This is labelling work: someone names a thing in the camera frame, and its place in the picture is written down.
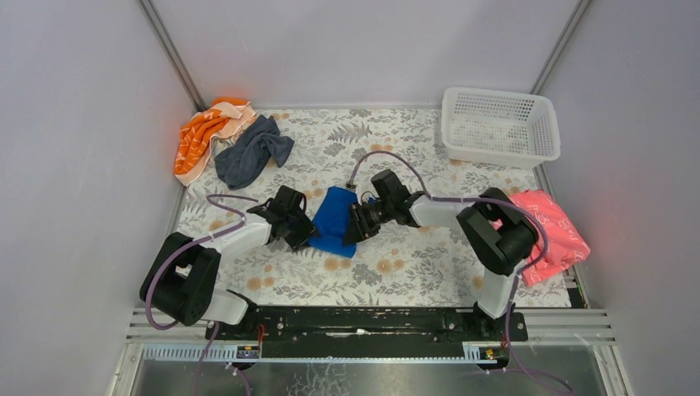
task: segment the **floral pattern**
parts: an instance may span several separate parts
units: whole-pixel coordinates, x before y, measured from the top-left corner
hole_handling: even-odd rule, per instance
[[[177,230],[199,236],[238,221],[206,202],[211,193],[233,193],[265,201],[285,184],[303,191],[312,219],[330,186],[344,186],[355,162],[382,149],[413,164],[428,189],[441,196],[474,196],[488,186],[507,193],[537,188],[531,171],[485,163],[450,160],[439,135],[439,111],[291,110],[263,111],[277,120],[282,134],[296,144],[284,167],[270,163],[250,186],[229,191],[216,177],[213,161],[188,188]],[[215,153],[221,146],[218,142]],[[416,191],[420,185],[401,163],[375,155],[357,174],[358,190],[369,178],[391,168]],[[227,202],[247,209],[249,202]],[[381,232],[346,259],[313,248],[292,252],[276,241],[241,254],[222,257],[217,285],[236,290],[259,304],[470,306],[478,297],[484,267],[463,233],[455,229],[411,229],[385,224]],[[569,307],[561,275],[531,288],[521,286],[520,306]]]

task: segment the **laundry basket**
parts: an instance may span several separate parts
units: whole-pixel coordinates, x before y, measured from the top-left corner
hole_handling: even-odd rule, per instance
[[[536,95],[448,88],[441,130],[447,156],[461,161],[532,168],[560,154],[554,106]]]

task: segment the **dark gray cloth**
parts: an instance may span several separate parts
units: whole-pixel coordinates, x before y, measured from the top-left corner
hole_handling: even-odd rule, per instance
[[[282,167],[289,158],[294,140],[280,136],[277,122],[272,118],[259,116],[244,132],[233,147],[219,153],[214,158],[216,176],[231,190],[249,186],[270,161],[275,158]]]

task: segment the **pink towel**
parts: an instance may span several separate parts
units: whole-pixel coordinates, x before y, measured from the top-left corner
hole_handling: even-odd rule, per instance
[[[525,191],[509,197],[517,206],[527,210],[542,223],[549,237],[549,251],[540,262],[525,270],[523,282],[532,286],[582,262],[590,247],[581,238],[564,211],[542,190]],[[530,261],[542,251],[542,236],[532,248]]]

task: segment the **orange and white striped towel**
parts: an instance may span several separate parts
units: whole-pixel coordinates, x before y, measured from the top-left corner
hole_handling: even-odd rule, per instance
[[[249,101],[217,97],[207,111],[196,113],[180,129],[180,147],[175,157],[175,177],[185,186],[195,181],[211,156],[211,140],[237,139],[255,121]]]

